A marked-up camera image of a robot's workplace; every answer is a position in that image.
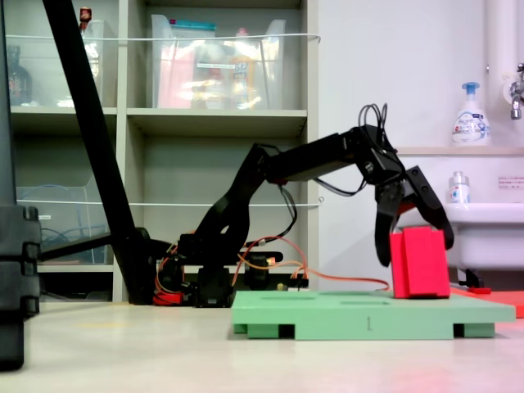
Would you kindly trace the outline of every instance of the spray bottle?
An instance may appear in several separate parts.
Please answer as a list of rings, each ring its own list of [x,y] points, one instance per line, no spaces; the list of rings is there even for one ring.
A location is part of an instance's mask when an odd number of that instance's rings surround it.
[[[467,98],[458,113],[451,139],[454,146],[486,146],[491,144],[491,128],[486,113],[481,109],[475,90],[481,85],[468,82],[462,85]]]

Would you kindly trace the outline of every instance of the black robotic arm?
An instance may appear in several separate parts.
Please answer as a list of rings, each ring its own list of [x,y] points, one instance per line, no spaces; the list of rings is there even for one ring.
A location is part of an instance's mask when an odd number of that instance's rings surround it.
[[[264,181],[284,185],[315,180],[330,188],[318,177],[349,165],[357,165],[364,177],[363,185],[375,186],[375,247],[383,266],[391,262],[390,234],[398,218],[414,207],[429,224],[444,232],[446,249],[453,245],[453,231],[439,199],[417,166],[404,168],[379,122],[378,126],[354,127],[285,152],[275,153],[274,148],[255,144],[232,186],[209,209],[197,230],[180,237],[178,264],[203,266],[199,272],[201,288],[225,287],[229,278],[224,266],[236,262],[245,245],[249,203]],[[197,304],[205,306],[210,297],[215,301],[227,295],[226,291],[219,292],[221,295],[202,294]]]

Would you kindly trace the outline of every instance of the black stand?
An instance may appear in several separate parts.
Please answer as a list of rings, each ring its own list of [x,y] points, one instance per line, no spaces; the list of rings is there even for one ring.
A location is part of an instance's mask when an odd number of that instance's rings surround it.
[[[35,208],[16,205],[3,1],[0,0],[0,370],[24,363],[23,322],[38,313],[37,261],[111,244],[129,302],[152,304],[169,244],[135,228],[71,0],[43,0],[111,233],[40,251]]]

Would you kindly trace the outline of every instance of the blue pump head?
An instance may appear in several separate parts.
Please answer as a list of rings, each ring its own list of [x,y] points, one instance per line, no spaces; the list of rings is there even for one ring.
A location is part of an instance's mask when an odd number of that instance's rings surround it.
[[[462,85],[462,88],[466,90],[467,95],[475,95],[475,90],[477,90],[481,85],[477,82],[467,82],[466,84]]]

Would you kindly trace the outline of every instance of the shelf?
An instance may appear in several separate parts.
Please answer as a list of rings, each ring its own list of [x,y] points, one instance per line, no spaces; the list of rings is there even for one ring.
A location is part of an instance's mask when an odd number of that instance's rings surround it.
[[[112,264],[39,264],[39,273],[112,273]]]
[[[104,108],[110,134],[116,133],[116,108]],[[74,108],[45,106],[12,106],[11,122],[15,135],[77,136],[80,135]]]
[[[302,0],[146,0],[152,7],[298,9]]]
[[[397,147],[399,156],[524,156],[524,147]]]
[[[307,111],[129,108],[128,117],[151,136],[296,138],[304,128]]]
[[[282,266],[280,268],[269,270],[269,273],[270,274],[291,274],[296,270],[297,267],[298,266]],[[201,268],[201,266],[186,266],[184,268],[184,273],[185,274],[197,274],[199,268]],[[231,274],[235,274],[235,272],[237,271],[237,266],[228,266],[228,268]],[[244,274],[243,266],[240,268],[239,273]]]

